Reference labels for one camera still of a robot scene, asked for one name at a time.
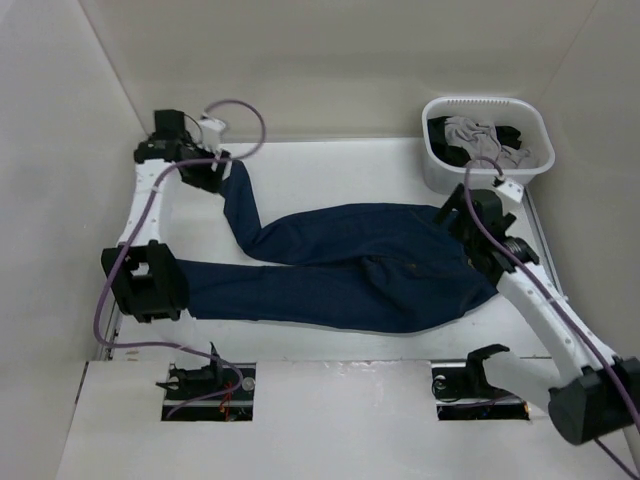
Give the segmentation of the dark blue denim trousers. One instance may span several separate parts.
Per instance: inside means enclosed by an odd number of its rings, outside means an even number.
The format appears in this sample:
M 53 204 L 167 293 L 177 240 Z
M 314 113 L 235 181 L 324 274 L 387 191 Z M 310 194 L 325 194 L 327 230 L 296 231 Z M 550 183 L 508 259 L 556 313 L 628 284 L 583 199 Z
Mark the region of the dark blue denim trousers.
M 421 332 L 496 289 L 428 205 L 360 203 L 260 220 L 249 172 L 231 166 L 223 213 L 249 266 L 183 260 L 200 320 L 268 320 L 385 334 Z

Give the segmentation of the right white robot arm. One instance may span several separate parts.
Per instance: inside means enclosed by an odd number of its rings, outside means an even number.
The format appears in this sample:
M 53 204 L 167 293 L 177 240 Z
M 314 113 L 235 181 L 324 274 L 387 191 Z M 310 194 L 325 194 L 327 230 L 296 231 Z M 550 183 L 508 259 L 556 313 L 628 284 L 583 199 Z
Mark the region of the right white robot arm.
M 464 248 L 472 266 L 524 318 L 555 364 L 555 372 L 529 365 L 508 347 L 493 344 L 468 354 L 466 396 L 513 394 L 547 413 L 556 431 L 582 445 L 639 425 L 639 361 L 623 358 L 601 341 L 553 286 L 538 255 L 508 235 L 519 203 L 516 185 L 499 179 L 490 189 L 460 183 L 438 211 L 438 224 Z

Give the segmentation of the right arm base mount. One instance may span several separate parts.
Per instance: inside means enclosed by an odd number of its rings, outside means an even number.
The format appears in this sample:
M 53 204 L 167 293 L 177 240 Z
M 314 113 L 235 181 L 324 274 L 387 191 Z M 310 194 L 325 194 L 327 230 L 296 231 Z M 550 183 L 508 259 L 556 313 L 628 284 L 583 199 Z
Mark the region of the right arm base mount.
M 431 392 L 440 421 L 528 421 L 525 401 L 510 392 L 478 386 L 464 361 L 433 362 Z

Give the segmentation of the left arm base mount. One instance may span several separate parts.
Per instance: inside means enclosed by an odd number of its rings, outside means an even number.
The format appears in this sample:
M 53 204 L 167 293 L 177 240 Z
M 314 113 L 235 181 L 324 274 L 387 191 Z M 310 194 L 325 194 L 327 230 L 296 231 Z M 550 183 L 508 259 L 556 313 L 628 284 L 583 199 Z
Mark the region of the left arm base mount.
M 182 369 L 171 364 L 165 381 L 161 420 L 165 422 L 250 422 L 253 420 L 255 363 Z

